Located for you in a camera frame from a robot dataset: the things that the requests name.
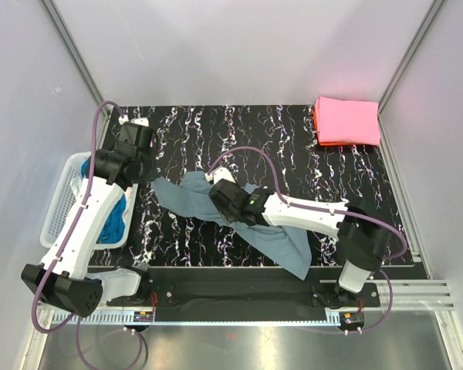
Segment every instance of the black marble surface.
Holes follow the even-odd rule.
[[[186,171],[206,171],[219,154],[255,146],[272,158],[284,194],[337,202],[363,198],[368,211],[403,230],[380,151],[372,146],[320,146],[313,106],[140,106],[124,108],[129,118],[147,117],[158,128],[159,174],[179,183]],[[120,131],[113,111],[103,147]],[[257,153],[233,153],[222,161],[240,184],[272,187],[271,170]],[[336,264],[334,240],[309,232],[312,265]],[[391,239],[388,253],[400,248]],[[274,266],[232,229],[179,217],[159,207],[150,185],[138,190],[127,245],[96,251],[91,265]],[[392,260],[411,264],[411,254]]]

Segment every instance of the white laundry basket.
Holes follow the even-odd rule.
[[[56,184],[55,193],[53,194],[52,202],[49,205],[48,213],[46,214],[45,223],[39,236],[39,242],[43,247],[50,248],[60,235],[67,214],[76,202],[76,197],[70,189],[70,181],[80,176],[80,170],[83,163],[90,157],[91,152],[76,153],[69,157],[63,167],[60,180]],[[133,185],[130,197],[126,199],[127,220],[125,230],[123,231],[122,239],[115,244],[96,244],[94,249],[113,249],[125,245],[129,234],[130,221],[132,220],[133,207],[137,196],[137,184]]]

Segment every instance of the pink cloth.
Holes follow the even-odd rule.
[[[319,97],[316,130],[321,145],[334,143],[380,144],[379,104]]]

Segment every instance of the gray towel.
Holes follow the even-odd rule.
[[[187,172],[180,186],[159,178],[151,183],[151,188],[161,206],[182,217],[196,217],[231,227],[245,241],[287,271],[302,280],[306,278],[312,255],[305,230],[288,226],[250,227],[242,222],[228,223],[211,202],[208,195],[212,185],[206,181],[201,171]],[[257,187],[251,184],[244,187],[248,193],[255,188]]]

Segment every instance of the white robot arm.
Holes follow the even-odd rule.
[[[70,212],[60,235],[41,263],[27,264],[22,271],[22,280],[35,293],[46,268],[58,260],[42,290],[43,302],[87,317],[100,302],[121,296],[149,295],[149,283],[141,284],[143,271],[118,268],[89,274],[87,266],[106,219],[124,191],[135,183],[149,182],[156,177],[155,137],[148,126],[125,123],[113,150],[96,151],[90,197],[85,205],[82,205],[81,197],[73,206],[74,210],[78,207],[84,207],[84,210],[62,257],[56,255],[72,226],[75,212]],[[82,194],[86,193],[87,184],[88,179],[84,179]]]
[[[359,293],[367,278],[380,270],[390,231],[362,220],[353,220],[335,211],[364,212],[347,203],[325,203],[282,196],[290,204],[301,204],[315,210],[291,207],[284,203],[277,193],[258,188],[251,194],[240,188],[232,174],[219,167],[207,176],[214,186],[209,196],[216,208],[230,222],[241,221],[249,226],[291,226],[311,230],[340,240],[344,252],[344,265],[337,281],[336,295],[343,302],[343,296],[353,298]]]

